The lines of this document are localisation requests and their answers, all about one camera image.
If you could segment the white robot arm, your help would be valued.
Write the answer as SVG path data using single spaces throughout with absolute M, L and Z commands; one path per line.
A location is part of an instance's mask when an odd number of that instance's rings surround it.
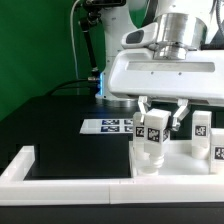
M 224 0 L 151 0 L 152 21 L 116 29 L 123 49 L 106 79 L 116 97 L 139 100 L 142 113 L 153 101 L 178 105 L 178 130 L 192 104 L 224 107 Z

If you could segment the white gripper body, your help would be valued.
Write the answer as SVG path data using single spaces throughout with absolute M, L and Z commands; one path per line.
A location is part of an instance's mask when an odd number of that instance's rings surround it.
M 184 60 L 155 60 L 148 49 L 124 50 L 115 58 L 108 88 L 120 98 L 224 107 L 224 50 L 190 51 Z

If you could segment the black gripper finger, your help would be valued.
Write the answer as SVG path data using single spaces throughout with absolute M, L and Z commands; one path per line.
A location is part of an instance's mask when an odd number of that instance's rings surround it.
M 189 100 L 188 99 L 179 99 L 177 102 L 178 109 L 172 116 L 172 131 L 178 131 L 181 126 L 181 121 L 187 116 L 190 111 Z
M 140 96 L 138 98 L 138 107 L 141 113 L 140 123 L 143 124 L 145 120 L 145 115 L 151 108 L 152 101 L 147 96 Z

